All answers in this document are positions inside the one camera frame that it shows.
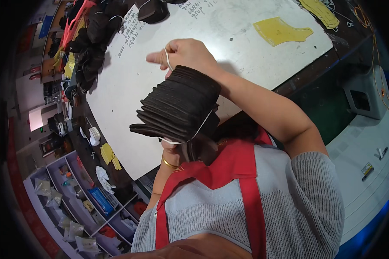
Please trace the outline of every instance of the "red banner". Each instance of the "red banner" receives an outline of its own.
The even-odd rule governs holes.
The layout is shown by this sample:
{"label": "red banner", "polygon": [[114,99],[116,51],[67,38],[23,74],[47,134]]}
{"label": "red banner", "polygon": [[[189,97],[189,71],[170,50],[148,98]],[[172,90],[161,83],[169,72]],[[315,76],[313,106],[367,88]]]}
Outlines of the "red banner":
{"label": "red banner", "polygon": [[9,145],[7,149],[7,168],[9,170],[10,181],[16,195],[21,212],[25,217],[30,229],[36,236],[39,243],[46,250],[51,258],[55,258],[60,247],[53,240],[52,236],[46,230],[42,221],[39,219],[34,210],[29,196],[27,196],[26,189],[21,178],[19,164],[17,163],[16,148],[14,145],[14,118],[9,118]]}

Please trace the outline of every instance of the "blue plastic crate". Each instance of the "blue plastic crate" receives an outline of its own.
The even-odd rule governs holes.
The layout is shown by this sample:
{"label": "blue plastic crate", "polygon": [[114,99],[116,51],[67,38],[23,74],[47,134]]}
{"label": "blue plastic crate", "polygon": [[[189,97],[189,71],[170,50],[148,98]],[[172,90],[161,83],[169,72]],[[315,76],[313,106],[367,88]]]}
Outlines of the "blue plastic crate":
{"label": "blue plastic crate", "polygon": [[88,191],[92,195],[92,197],[94,197],[94,199],[97,201],[97,203],[101,205],[106,215],[109,215],[112,211],[114,211],[114,208],[104,197],[104,195],[102,194],[101,190],[98,187],[89,189]]}

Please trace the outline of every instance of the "sleeve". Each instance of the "sleeve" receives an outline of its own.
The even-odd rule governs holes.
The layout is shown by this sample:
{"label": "sleeve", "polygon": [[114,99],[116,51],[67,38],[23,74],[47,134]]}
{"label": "sleeve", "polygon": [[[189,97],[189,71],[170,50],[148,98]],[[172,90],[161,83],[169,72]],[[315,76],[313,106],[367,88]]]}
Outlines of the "sleeve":
{"label": "sleeve", "polygon": [[336,169],[325,154],[301,153],[291,160],[292,170],[299,185],[298,192],[316,225],[322,227],[329,243],[336,251],[340,246],[344,226],[344,204],[338,186]]}

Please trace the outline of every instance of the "white table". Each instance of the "white table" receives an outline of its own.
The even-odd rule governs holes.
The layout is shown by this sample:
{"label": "white table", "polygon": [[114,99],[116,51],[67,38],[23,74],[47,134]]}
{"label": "white table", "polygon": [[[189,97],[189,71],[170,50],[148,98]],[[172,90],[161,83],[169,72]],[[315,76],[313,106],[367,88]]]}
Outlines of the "white table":
{"label": "white table", "polygon": [[[89,106],[107,142],[132,179],[160,164],[162,148],[157,138],[129,131],[141,123],[136,110],[165,72],[146,63],[145,56],[161,50],[170,40],[202,40],[227,71],[273,90],[332,48],[332,42],[315,18],[292,0],[190,0],[190,8],[168,4],[169,18],[158,24],[137,21],[134,6],[125,16],[126,32],[108,46],[97,88],[87,95]],[[281,17],[296,28],[314,31],[305,42],[285,42],[272,47],[253,23]],[[220,97],[217,115],[227,120],[240,109]]]}

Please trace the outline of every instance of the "hand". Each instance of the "hand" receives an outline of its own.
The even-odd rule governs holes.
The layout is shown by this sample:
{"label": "hand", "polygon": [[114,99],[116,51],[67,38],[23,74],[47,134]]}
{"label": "hand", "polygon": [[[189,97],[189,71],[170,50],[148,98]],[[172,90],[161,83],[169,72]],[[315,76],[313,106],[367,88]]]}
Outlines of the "hand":
{"label": "hand", "polygon": [[[215,79],[223,73],[215,58],[207,50],[203,42],[195,39],[175,39],[166,45],[169,56],[169,62],[172,69],[177,65],[183,65]],[[162,49],[160,52],[148,54],[145,58],[147,62],[160,64],[161,70],[168,68],[166,52]],[[168,71],[165,78],[169,77],[171,70]]]}
{"label": "hand", "polygon": [[180,155],[176,152],[177,145],[172,145],[166,141],[161,141],[161,146],[164,149],[163,150],[163,157],[167,161],[167,163],[175,165],[175,166],[179,166],[180,165]]}

